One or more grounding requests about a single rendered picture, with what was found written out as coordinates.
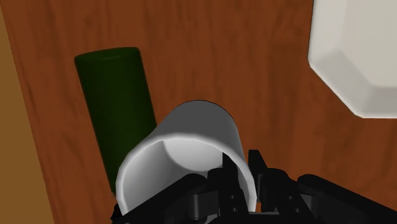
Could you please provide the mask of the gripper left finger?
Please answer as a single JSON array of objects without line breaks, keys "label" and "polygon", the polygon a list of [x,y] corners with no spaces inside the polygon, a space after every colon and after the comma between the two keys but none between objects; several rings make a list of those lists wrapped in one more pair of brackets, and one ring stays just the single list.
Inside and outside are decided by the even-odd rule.
[{"label": "gripper left finger", "polygon": [[236,164],[226,154],[222,162],[207,176],[183,176],[126,214],[115,205],[111,224],[224,224],[249,214]]}]

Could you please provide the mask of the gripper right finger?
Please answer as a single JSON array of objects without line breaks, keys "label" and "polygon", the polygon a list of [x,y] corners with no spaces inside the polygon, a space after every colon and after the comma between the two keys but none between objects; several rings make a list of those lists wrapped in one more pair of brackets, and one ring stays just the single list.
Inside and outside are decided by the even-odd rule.
[{"label": "gripper right finger", "polygon": [[397,224],[397,211],[313,174],[296,181],[249,150],[264,224]]}]

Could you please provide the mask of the white cup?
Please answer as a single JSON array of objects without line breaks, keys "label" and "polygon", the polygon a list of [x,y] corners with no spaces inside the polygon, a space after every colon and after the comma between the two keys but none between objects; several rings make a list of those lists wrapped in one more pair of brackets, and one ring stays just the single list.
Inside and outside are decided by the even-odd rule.
[{"label": "white cup", "polygon": [[116,200],[127,214],[189,173],[206,176],[228,155],[249,211],[256,210],[256,188],[237,126],[230,114],[209,101],[189,101],[174,108],[127,154],[118,170]]}]

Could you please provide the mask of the dark green cylinder bottle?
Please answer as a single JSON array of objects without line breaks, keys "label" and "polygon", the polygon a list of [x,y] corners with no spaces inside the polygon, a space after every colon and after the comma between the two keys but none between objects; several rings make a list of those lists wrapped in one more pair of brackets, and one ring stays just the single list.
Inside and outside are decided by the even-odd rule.
[{"label": "dark green cylinder bottle", "polygon": [[141,53],[136,47],[75,56],[85,102],[113,193],[128,152],[157,126]]}]

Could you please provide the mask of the white octagonal plate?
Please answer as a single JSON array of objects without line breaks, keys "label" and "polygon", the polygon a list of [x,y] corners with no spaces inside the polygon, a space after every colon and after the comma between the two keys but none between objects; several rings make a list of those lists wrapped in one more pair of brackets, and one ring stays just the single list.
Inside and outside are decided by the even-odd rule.
[{"label": "white octagonal plate", "polygon": [[397,118],[397,0],[313,0],[308,63],[361,118]]}]

